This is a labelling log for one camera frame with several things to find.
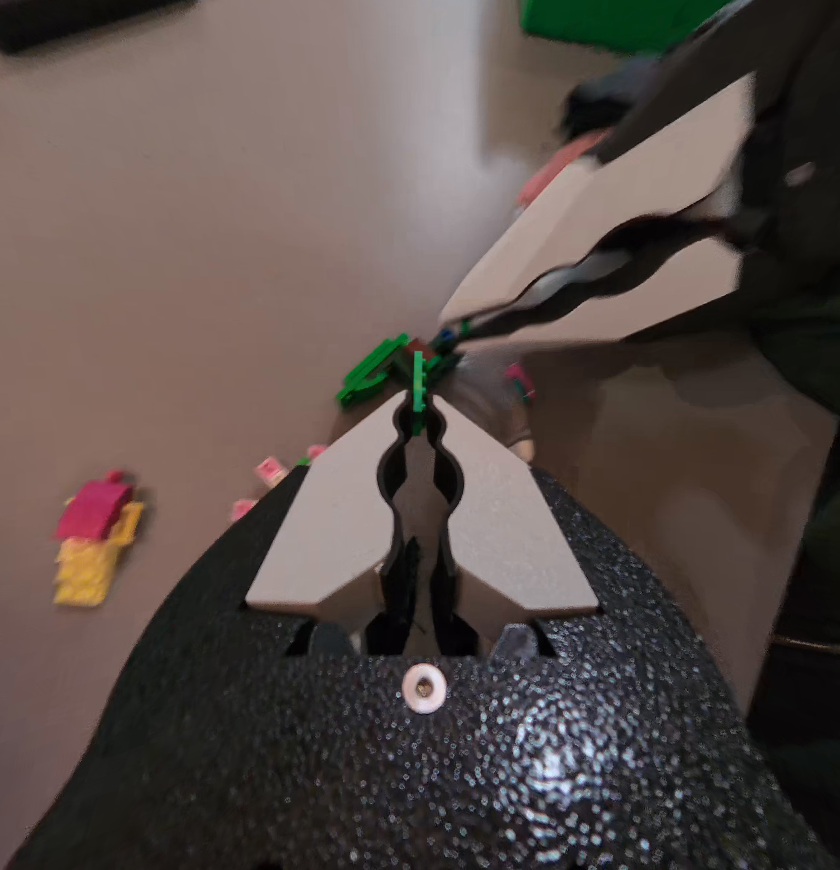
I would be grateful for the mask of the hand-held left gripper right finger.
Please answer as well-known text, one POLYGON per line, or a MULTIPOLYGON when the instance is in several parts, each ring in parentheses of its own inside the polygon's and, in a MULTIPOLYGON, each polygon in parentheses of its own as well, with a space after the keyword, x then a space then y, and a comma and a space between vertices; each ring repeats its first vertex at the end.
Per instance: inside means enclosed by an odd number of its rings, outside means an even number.
POLYGON ((440 397, 428 408, 446 503, 430 603, 444 656, 482 656, 509 625, 596 615, 597 594, 531 467, 440 397))

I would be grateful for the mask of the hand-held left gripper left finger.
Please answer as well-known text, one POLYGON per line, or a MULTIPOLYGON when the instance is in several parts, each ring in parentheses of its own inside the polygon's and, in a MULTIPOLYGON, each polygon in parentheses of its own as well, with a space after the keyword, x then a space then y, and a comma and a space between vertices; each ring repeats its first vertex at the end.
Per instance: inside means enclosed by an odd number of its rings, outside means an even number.
POLYGON ((246 593, 249 608, 336 625, 369 655, 404 651, 418 545, 394 501, 411 437, 401 391, 311 461, 246 593))

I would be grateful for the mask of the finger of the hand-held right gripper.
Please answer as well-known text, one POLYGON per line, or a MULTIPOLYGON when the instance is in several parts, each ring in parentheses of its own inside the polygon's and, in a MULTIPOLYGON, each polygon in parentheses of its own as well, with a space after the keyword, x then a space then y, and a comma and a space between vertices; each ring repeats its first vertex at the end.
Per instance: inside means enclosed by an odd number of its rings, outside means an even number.
POLYGON ((473 349, 617 343, 727 297, 741 255, 708 230, 636 249, 507 231, 470 271, 473 349))
POLYGON ((753 81, 742 76, 609 162, 589 154, 570 162, 473 266, 439 324, 509 305, 626 223, 675 215, 712 195, 752 128, 753 81))

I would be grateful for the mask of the green lego build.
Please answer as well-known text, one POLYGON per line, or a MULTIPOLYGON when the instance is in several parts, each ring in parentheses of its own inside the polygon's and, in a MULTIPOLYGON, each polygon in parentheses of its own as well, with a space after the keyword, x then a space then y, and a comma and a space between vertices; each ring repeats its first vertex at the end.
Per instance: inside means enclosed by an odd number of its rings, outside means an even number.
POLYGON ((459 362, 458 345, 469 338, 469 324, 444 328, 429 342, 403 332, 384 339, 343 379, 336 402, 346 410, 378 395, 390 383, 405 386, 410 392, 410 417, 413 434, 426 425, 430 396, 434 387, 459 362))

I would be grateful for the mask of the pink and yellow lego build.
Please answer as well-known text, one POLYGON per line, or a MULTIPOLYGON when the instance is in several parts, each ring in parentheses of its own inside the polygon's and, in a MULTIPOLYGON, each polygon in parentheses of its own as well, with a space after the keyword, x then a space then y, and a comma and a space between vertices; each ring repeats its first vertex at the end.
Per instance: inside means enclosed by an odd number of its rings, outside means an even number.
POLYGON ((96 608, 104 603, 135 542, 144 508, 124 470, 87 481, 65 501, 55 531, 55 605, 96 608))

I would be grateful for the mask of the person's right hand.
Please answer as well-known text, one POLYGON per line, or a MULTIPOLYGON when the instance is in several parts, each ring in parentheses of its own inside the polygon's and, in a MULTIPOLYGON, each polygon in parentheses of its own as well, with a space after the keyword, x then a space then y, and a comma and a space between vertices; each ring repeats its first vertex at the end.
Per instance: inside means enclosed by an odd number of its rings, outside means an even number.
POLYGON ((610 133, 610 130, 610 127, 590 130, 571 139, 557 150, 519 191, 516 207, 521 210, 528 208, 563 169, 594 148, 610 133))

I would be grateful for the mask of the black power bank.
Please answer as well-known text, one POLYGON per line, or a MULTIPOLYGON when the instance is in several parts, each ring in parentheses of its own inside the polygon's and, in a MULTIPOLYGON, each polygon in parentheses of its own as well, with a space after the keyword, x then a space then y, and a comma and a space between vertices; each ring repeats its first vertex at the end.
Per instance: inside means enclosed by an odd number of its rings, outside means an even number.
POLYGON ((0 52, 15 55, 63 38, 195 1, 0 1, 0 52))

